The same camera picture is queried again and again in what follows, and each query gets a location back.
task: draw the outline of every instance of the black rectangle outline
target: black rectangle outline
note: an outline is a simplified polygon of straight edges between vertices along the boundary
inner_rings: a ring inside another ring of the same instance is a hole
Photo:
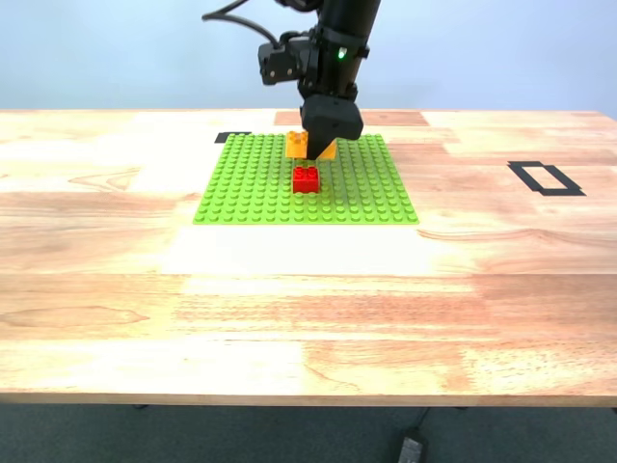
[[[587,196],[582,192],[580,186],[561,172],[556,166],[545,166],[540,161],[508,161],[508,167],[531,191],[537,191],[542,196]],[[544,167],[546,171],[555,177],[565,188],[544,188],[524,169],[525,167]]]

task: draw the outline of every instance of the lego brick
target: lego brick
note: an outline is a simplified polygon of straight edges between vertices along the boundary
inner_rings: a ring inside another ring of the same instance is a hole
[[[293,170],[294,193],[319,193],[319,171],[314,166],[298,166]]]
[[[249,135],[251,132],[219,132],[214,143],[224,143],[228,140],[229,135]]]
[[[229,135],[194,224],[415,225],[384,139],[338,140],[334,161],[284,156],[285,135]],[[319,170],[319,193],[293,193],[294,167]]]
[[[285,157],[292,159],[307,158],[307,140],[309,135],[307,132],[288,132],[285,137]],[[336,140],[322,152],[317,159],[333,160],[336,158]]]

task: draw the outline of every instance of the red lego brick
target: red lego brick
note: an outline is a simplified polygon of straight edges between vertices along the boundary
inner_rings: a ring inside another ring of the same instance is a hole
[[[293,170],[294,193],[319,193],[319,171],[315,167],[296,167]]]

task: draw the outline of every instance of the gray floor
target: gray floor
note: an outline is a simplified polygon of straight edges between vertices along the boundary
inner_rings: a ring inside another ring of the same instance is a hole
[[[0,463],[395,462],[416,408],[0,404]],[[614,463],[609,409],[436,408],[429,463]]]

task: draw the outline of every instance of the blue wall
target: blue wall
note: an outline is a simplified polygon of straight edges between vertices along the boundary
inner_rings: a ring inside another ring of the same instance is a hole
[[[297,107],[293,84],[261,85],[261,36],[201,23],[227,2],[3,2],[0,107]],[[315,19],[274,0],[238,14],[275,35]],[[616,20],[615,0],[382,0],[358,103],[617,118]]]

